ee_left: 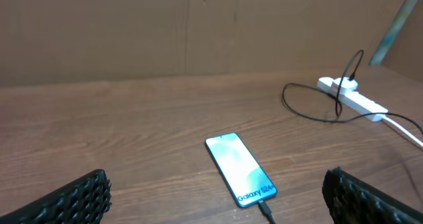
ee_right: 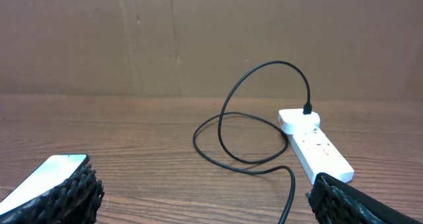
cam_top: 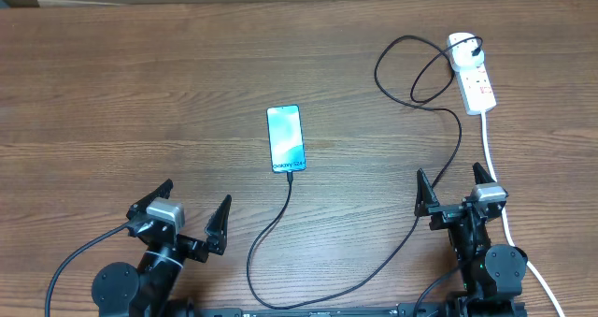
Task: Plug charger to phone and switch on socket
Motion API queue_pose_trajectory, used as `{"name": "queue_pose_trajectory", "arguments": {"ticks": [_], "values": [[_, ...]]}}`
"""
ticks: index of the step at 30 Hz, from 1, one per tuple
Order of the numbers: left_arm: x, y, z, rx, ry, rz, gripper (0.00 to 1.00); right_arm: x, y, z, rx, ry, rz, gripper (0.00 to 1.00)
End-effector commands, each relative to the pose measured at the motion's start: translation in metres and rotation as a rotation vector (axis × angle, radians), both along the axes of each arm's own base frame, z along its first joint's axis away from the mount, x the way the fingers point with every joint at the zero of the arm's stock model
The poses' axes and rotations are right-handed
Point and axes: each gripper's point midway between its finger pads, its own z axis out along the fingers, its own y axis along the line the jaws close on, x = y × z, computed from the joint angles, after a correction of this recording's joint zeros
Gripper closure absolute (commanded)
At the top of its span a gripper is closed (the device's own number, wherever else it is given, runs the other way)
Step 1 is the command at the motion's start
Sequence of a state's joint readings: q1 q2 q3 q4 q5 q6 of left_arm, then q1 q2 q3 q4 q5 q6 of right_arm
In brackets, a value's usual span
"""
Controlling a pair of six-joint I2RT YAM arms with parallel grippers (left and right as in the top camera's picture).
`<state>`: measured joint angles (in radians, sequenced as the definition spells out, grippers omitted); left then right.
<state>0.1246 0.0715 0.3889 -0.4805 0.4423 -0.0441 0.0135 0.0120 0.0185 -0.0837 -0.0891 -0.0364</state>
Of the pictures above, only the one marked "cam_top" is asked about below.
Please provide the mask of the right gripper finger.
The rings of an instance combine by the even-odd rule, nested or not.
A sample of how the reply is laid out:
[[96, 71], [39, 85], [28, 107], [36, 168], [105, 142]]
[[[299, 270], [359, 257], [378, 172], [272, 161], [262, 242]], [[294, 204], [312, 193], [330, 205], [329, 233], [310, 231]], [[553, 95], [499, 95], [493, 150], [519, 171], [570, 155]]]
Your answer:
[[480, 162], [474, 163], [472, 168], [476, 185], [495, 182], [495, 179], [484, 169]]
[[430, 210], [435, 210], [440, 203], [434, 193], [432, 184], [420, 168], [417, 171], [417, 194], [414, 214], [416, 217], [429, 216]]

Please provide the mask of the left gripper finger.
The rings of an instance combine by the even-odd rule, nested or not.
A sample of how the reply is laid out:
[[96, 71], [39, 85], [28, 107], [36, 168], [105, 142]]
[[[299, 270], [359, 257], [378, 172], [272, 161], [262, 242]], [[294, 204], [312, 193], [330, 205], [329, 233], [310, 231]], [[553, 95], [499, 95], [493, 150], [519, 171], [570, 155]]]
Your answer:
[[206, 243], [211, 253], [223, 255], [227, 247], [227, 229], [232, 197], [227, 195], [210, 217], [206, 227]]
[[127, 211], [126, 218], [128, 220], [133, 219], [138, 213], [146, 213], [147, 207], [156, 199], [170, 197], [170, 192], [174, 187], [173, 181], [167, 179], [164, 183], [158, 186], [154, 191], [145, 195], [140, 200], [136, 201]]

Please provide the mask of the white power extension strip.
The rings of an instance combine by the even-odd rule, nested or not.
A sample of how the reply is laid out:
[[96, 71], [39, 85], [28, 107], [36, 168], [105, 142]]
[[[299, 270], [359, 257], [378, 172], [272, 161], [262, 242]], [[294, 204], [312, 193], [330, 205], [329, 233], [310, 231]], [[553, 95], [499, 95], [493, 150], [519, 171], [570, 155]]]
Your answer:
[[485, 113], [497, 105], [485, 65], [459, 71], [457, 80], [468, 115]]

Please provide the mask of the blue-screen Samsung smartphone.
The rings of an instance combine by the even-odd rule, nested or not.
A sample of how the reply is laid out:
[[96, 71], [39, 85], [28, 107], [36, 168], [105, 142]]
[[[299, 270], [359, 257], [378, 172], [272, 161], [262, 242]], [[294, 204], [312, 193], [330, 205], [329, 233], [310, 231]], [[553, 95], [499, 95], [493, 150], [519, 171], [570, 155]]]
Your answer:
[[266, 119], [272, 170], [275, 173], [305, 170], [306, 154], [298, 106], [268, 108]]

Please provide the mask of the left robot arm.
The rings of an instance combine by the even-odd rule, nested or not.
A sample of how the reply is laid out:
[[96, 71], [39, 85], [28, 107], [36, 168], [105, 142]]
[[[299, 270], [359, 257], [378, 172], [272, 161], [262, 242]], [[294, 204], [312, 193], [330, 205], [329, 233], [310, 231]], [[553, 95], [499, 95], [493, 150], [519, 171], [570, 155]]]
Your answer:
[[193, 316], [190, 298], [170, 297], [187, 260], [204, 263], [227, 246], [232, 197], [227, 195], [207, 222], [206, 240], [180, 233], [183, 205], [169, 198], [173, 181], [166, 180], [127, 211], [124, 227], [147, 245], [139, 264], [123, 262], [101, 269], [92, 284], [93, 302], [101, 316]]

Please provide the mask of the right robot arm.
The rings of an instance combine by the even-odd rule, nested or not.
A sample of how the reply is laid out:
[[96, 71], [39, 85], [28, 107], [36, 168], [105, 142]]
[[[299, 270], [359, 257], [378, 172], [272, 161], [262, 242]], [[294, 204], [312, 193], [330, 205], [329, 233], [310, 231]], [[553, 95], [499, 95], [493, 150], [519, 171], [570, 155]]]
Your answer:
[[[476, 184], [459, 204], [442, 205], [423, 170], [417, 171], [415, 215], [428, 217], [431, 230], [448, 231], [457, 265], [435, 280], [413, 307], [414, 316], [525, 316], [515, 298], [522, 293], [527, 254], [518, 247], [491, 243], [486, 224], [501, 216], [508, 192], [479, 163], [473, 164]], [[440, 303], [423, 300], [440, 283], [460, 273], [463, 289]]]

